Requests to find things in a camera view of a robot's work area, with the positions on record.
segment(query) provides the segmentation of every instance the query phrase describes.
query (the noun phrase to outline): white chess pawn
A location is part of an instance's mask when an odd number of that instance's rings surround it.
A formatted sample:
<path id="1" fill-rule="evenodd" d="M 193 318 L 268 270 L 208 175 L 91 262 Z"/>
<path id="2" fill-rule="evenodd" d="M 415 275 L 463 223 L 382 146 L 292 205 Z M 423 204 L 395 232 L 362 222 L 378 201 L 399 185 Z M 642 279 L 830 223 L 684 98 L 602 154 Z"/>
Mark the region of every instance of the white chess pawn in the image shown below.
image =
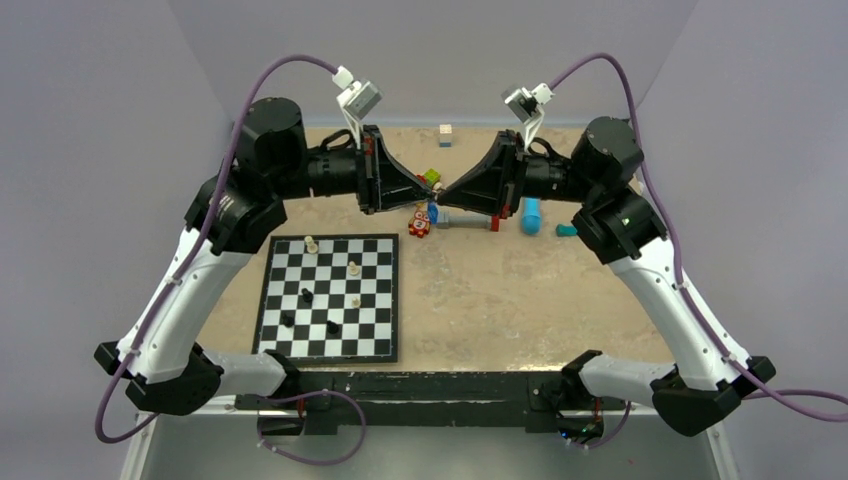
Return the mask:
<path id="1" fill-rule="evenodd" d="M 309 253 L 318 253 L 318 244 L 315 243 L 315 240 L 312 237 L 307 236 L 303 239 L 304 243 L 306 243 L 306 251 Z"/>

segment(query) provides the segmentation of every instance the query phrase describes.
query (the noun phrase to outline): table top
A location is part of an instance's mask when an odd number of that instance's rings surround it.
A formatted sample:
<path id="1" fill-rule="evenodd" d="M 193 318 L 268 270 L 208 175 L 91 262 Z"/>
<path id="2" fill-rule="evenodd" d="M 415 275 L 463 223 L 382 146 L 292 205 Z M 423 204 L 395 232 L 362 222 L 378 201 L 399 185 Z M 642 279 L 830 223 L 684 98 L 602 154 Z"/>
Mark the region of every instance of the table top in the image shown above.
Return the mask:
<path id="1" fill-rule="evenodd" d="M 438 127 L 381 129 L 389 152 L 414 173 L 433 168 L 449 185 L 474 166 L 496 128 L 455 128 L 439 147 Z M 311 129 L 309 145 L 334 129 Z M 539 136 L 568 155 L 580 129 Z M 413 209 L 366 216 L 353 195 L 286 201 L 288 222 L 274 235 L 400 234 L 400 359 L 357 370 L 511 371 L 559 369 L 587 349 L 650 362 L 671 354 L 630 291 L 577 238 L 559 238 L 579 206 L 542 202 L 536 236 L 520 212 L 500 231 L 434 229 L 408 235 Z M 200 334 L 205 348 L 249 352 L 262 289 L 266 241 L 222 295 Z"/>

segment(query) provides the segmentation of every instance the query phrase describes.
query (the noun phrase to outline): chessboard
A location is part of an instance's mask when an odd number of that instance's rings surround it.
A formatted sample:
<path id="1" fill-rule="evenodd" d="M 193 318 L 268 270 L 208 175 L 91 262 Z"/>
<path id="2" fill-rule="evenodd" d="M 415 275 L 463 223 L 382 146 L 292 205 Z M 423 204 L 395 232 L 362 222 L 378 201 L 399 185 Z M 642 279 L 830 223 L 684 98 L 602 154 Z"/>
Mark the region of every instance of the chessboard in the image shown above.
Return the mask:
<path id="1" fill-rule="evenodd" d="M 305 237 L 271 237 L 253 352 L 295 365 L 397 362 L 398 235 L 312 238 L 317 253 Z"/>

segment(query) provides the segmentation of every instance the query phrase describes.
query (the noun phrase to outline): white cube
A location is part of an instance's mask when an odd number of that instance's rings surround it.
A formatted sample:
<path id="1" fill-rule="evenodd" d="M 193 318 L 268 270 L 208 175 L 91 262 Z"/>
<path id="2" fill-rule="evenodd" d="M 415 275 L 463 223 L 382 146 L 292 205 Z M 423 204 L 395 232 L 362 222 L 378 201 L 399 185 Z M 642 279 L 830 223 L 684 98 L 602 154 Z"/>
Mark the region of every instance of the white cube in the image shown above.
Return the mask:
<path id="1" fill-rule="evenodd" d="M 453 140 L 453 129 L 450 124 L 439 125 L 439 146 L 450 147 Z"/>

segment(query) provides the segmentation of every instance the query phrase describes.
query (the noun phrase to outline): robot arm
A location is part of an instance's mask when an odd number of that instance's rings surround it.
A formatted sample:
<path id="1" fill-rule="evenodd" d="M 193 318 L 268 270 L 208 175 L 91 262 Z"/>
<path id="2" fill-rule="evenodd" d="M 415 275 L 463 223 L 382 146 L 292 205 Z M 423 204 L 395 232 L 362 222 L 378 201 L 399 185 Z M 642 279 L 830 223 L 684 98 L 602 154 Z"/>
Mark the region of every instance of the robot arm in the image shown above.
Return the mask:
<path id="1" fill-rule="evenodd" d="M 560 398 L 608 396 L 651 406 L 688 436 L 726 417 L 755 387 L 722 358 L 678 291 L 665 225 L 628 185 L 644 158 L 630 127 L 609 117 L 593 120 L 571 158 L 556 153 L 543 139 L 530 143 L 546 151 L 534 151 L 512 131 L 499 132 L 483 160 L 441 192 L 437 203 L 501 218 L 516 212 L 522 196 L 580 203 L 572 221 L 579 238 L 630 288 L 675 360 L 646 364 L 588 351 L 563 368 L 555 393 Z M 775 371 L 768 358 L 750 356 L 697 290 L 687 290 L 732 357 L 747 362 L 760 380 L 770 380 Z"/>
<path id="2" fill-rule="evenodd" d="M 355 83 L 343 87 L 340 97 L 345 98 L 339 100 L 343 109 L 354 105 L 351 117 L 367 113 L 376 91 L 370 90 L 368 82 Z M 173 284 L 124 373 L 130 380 L 127 396 L 141 410 L 187 415 L 220 395 L 298 393 L 298 371 L 283 355 L 273 351 L 225 354 L 204 351 L 195 343 L 233 277 L 268 235 L 286 222 L 283 200 L 355 194 L 360 210 L 373 214 L 432 196 L 430 188 L 392 158 L 376 126 L 357 124 L 352 131 L 337 132 L 319 146 L 307 148 L 300 108 L 285 98 L 254 102 L 236 159 L 200 252 L 175 281 L 174 272 L 198 239 L 217 176 L 201 186 L 188 209 L 186 228 L 153 296 L 157 298 Z M 152 304 L 151 300 L 123 339 L 97 348 L 95 358 L 109 374 L 130 353 Z"/>

